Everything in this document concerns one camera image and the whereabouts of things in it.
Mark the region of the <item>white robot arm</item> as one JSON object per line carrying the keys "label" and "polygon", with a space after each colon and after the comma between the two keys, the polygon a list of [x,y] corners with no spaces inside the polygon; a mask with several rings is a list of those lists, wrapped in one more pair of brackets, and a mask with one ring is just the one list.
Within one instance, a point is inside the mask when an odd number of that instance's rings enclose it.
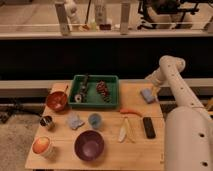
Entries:
{"label": "white robot arm", "polygon": [[181,77],[183,58],[164,55],[146,79],[155,87],[170,86],[177,107],[166,117],[165,171],[213,171],[213,119]]}

